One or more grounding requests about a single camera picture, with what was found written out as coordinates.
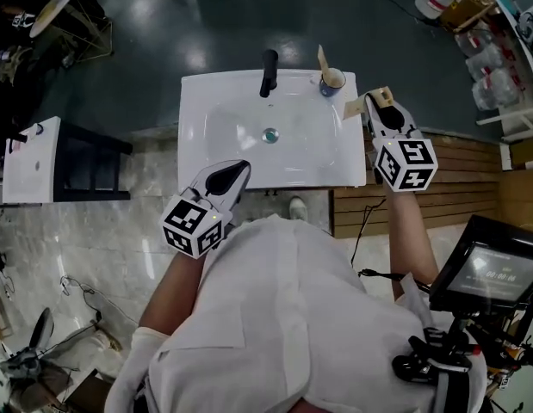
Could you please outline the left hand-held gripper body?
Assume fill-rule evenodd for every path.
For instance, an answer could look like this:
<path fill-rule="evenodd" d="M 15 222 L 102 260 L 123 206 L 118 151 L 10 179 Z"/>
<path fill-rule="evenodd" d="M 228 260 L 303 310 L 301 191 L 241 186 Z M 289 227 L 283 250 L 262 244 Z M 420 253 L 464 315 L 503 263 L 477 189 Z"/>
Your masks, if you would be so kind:
<path fill-rule="evenodd" d="M 232 209 L 237 189 L 208 188 L 205 182 L 192 182 L 166 205 L 159 227 L 164 241 L 193 259 L 216 249 L 232 230 Z"/>

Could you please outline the blue white cup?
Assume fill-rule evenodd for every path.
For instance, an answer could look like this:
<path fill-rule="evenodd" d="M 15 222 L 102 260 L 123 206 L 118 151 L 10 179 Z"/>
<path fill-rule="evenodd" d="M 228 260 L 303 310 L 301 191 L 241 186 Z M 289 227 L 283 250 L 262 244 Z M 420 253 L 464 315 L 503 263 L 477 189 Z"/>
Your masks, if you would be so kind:
<path fill-rule="evenodd" d="M 346 84 L 345 74 L 336 68 L 330 68 L 322 74 L 319 81 L 319 92 L 325 97 L 336 95 Z"/>

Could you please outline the person's right forearm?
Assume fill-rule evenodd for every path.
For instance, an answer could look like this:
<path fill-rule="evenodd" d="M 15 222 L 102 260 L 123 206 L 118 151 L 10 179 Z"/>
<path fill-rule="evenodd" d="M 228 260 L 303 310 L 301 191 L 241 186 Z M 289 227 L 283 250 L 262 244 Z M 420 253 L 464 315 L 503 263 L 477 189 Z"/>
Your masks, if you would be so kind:
<path fill-rule="evenodd" d="M 413 192 L 394 192 L 383 186 L 387 203 L 390 271 L 412 274 L 430 285 L 438 276 L 437 263 Z"/>

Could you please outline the person's left forearm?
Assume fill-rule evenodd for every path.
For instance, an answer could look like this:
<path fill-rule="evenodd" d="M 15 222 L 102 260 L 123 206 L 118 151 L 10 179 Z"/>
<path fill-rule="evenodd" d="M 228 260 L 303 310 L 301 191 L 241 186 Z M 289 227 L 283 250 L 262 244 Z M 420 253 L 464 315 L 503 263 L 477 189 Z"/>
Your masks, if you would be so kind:
<path fill-rule="evenodd" d="M 172 335 L 194 309 L 204 263 L 205 256 L 194 259 L 176 254 L 147 304 L 139 327 Z"/>

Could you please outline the white sink basin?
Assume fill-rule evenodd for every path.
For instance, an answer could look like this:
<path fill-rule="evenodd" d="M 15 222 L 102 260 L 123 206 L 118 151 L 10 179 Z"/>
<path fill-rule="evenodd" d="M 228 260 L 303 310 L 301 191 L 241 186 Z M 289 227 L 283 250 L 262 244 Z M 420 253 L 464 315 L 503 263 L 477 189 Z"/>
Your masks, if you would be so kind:
<path fill-rule="evenodd" d="M 178 186 L 227 160 L 251 164 L 249 189 L 361 187 L 366 164 L 361 116 L 343 119 L 357 97 L 356 76 L 334 96 L 319 92 L 315 70 L 280 69 L 277 87 L 259 95 L 263 71 L 183 77 L 178 121 Z M 274 144 L 262 140 L 275 128 Z"/>

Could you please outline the white shoe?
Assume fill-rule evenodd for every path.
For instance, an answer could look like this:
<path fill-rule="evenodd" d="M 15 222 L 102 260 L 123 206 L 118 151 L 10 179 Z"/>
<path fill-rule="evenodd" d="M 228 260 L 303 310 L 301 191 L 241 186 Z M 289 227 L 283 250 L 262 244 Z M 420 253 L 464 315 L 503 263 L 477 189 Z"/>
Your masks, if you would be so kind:
<path fill-rule="evenodd" d="M 307 205 L 299 196 L 291 198 L 288 213 L 290 219 L 308 221 Z"/>

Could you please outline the wooden slatted platform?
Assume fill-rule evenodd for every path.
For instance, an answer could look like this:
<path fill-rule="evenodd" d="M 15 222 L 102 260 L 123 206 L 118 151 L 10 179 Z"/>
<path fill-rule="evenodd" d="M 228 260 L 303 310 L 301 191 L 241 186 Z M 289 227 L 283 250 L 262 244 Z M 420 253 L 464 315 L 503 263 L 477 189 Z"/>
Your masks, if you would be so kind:
<path fill-rule="evenodd" d="M 501 177 L 499 146 L 472 139 L 425 133 L 437 155 L 438 170 L 429 187 L 416 193 L 428 228 L 457 225 L 473 214 L 495 215 Z M 387 233 L 383 187 L 375 183 L 371 162 L 366 184 L 330 192 L 330 223 L 336 238 Z"/>

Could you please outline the clear plastic jug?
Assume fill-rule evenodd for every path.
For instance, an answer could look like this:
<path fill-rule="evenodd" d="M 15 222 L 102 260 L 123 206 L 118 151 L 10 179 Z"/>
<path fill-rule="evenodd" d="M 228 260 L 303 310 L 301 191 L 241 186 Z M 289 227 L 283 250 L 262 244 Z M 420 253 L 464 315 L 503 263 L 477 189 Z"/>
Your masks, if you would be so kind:
<path fill-rule="evenodd" d="M 456 44 L 468 58 L 482 52 L 495 41 L 494 35 L 490 30 L 476 28 L 456 34 L 454 38 Z"/>
<path fill-rule="evenodd" d="M 498 68 L 475 82 L 472 94 L 476 107 L 481 111 L 489 111 L 518 102 L 520 90 L 509 71 Z"/>
<path fill-rule="evenodd" d="M 480 81 L 483 77 L 493 71 L 505 68 L 505 55 L 496 44 L 489 44 L 481 52 L 465 60 L 470 76 L 475 81 Z"/>

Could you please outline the black metal stand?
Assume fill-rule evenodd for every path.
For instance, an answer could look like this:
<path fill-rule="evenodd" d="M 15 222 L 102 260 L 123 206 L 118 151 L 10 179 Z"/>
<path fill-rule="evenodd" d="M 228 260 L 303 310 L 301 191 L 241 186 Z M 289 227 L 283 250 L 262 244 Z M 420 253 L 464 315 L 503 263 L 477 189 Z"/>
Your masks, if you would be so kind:
<path fill-rule="evenodd" d="M 53 170 L 53 201 L 130 200 L 120 187 L 121 158 L 133 145 L 68 122 L 59 123 Z"/>

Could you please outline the black faucet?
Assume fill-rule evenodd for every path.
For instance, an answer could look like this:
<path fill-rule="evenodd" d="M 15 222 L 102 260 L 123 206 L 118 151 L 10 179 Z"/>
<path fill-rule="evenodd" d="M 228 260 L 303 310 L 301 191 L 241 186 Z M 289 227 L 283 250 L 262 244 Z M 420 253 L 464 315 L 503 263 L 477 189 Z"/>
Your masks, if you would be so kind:
<path fill-rule="evenodd" d="M 278 53 L 273 49 L 267 49 L 263 52 L 263 80 L 259 91 L 262 98 L 268 98 L 270 92 L 277 87 L 278 59 Z"/>

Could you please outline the person's white shirt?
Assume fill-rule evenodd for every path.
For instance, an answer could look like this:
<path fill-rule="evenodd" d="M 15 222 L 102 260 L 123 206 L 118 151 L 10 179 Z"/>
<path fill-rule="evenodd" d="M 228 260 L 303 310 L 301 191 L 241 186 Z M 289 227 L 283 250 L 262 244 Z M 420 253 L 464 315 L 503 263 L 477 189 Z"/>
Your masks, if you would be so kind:
<path fill-rule="evenodd" d="M 105 413 L 432 413 L 435 389 L 399 379 L 418 309 L 367 293 L 331 237 L 278 216 L 233 231 L 205 263 L 172 334 L 140 327 Z"/>

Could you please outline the brown cardboard box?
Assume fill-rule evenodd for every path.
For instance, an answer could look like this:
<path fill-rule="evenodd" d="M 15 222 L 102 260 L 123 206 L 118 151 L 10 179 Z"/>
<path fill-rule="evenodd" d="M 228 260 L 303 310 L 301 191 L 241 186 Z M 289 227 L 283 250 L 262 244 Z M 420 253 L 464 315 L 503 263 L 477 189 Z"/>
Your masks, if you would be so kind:
<path fill-rule="evenodd" d="M 440 15 L 439 22 L 447 30 L 459 33 L 494 7 L 495 0 L 454 0 Z"/>

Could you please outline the small white sink top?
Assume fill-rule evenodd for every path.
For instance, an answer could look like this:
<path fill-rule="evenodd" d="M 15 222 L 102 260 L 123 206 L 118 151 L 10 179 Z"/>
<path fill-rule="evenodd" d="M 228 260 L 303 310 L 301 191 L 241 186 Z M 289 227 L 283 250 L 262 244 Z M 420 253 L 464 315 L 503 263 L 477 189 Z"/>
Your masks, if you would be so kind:
<path fill-rule="evenodd" d="M 61 119 L 54 116 L 21 131 L 25 140 L 7 139 L 3 203 L 53 203 L 53 180 Z"/>

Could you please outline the black white harness device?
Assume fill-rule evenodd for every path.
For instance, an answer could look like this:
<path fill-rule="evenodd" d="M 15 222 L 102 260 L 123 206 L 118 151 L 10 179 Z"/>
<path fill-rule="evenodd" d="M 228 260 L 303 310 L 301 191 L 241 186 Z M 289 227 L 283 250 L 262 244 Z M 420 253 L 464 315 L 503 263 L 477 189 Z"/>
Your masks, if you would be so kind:
<path fill-rule="evenodd" d="M 435 385 L 440 373 L 468 373 L 471 356 L 481 352 L 480 346 L 469 341 L 463 331 L 450 334 L 435 328 L 424 330 L 425 339 L 408 339 L 412 352 L 396 356 L 392 367 L 399 379 L 407 382 Z"/>

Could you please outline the white shelf frame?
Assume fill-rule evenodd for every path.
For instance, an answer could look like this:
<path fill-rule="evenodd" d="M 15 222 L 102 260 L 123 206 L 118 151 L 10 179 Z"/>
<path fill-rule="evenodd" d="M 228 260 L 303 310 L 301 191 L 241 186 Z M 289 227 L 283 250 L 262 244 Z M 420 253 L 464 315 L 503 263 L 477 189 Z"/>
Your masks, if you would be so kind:
<path fill-rule="evenodd" d="M 506 34 L 503 44 L 515 53 L 509 64 L 517 72 L 519 97 L 509 107 L 499 107 L 498 114 L 479 120 L 484 126 L 499 123 L 506 142 L 533 138 L 533 0 L 494 0 L 501 15 L 498 24 Z"/>

